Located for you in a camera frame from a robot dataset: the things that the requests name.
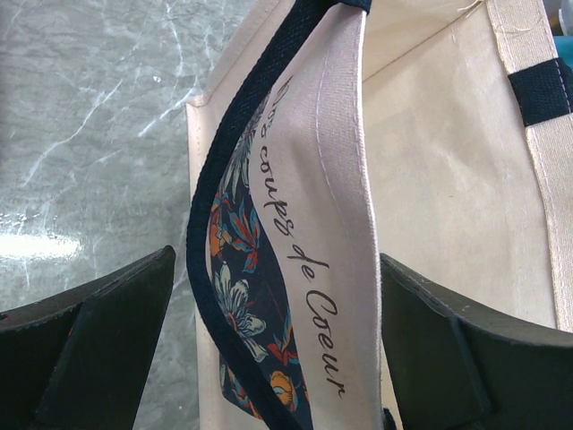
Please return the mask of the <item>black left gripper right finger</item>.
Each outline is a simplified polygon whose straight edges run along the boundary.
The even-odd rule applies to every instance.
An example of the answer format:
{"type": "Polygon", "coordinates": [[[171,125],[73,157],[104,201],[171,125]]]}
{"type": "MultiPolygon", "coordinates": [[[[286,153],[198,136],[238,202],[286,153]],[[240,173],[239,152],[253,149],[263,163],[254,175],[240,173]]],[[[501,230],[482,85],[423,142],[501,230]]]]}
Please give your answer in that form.
{"type": "Polygon", "coordinates": [[[570,429],[572,335],[381,256],[381,334],[405,429],[570,429]]]}

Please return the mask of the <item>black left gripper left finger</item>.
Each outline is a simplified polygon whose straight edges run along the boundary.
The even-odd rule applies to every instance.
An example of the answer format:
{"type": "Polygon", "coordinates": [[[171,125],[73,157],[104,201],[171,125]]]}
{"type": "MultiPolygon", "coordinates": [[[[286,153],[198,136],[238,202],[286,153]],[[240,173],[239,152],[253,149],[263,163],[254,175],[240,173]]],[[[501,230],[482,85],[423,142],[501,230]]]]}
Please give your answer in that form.
{"type": "Polygon", "coordinates": [[[131,429],[171,297],[166,246],[1,313],[3,429],[131,429]]]}

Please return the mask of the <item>beige canvas tote bag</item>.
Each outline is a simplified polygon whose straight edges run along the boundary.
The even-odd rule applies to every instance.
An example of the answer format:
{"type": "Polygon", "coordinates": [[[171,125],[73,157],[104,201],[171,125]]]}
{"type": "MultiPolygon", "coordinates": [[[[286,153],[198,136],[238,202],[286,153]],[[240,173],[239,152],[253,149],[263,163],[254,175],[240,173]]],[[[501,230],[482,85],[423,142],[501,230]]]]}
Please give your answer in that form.
{"type": "Polygon", "coordinates": [[[381,256],[572,335],[541,1],[259,1],[186,107],[203,429],[405,429],[381,256]]]}

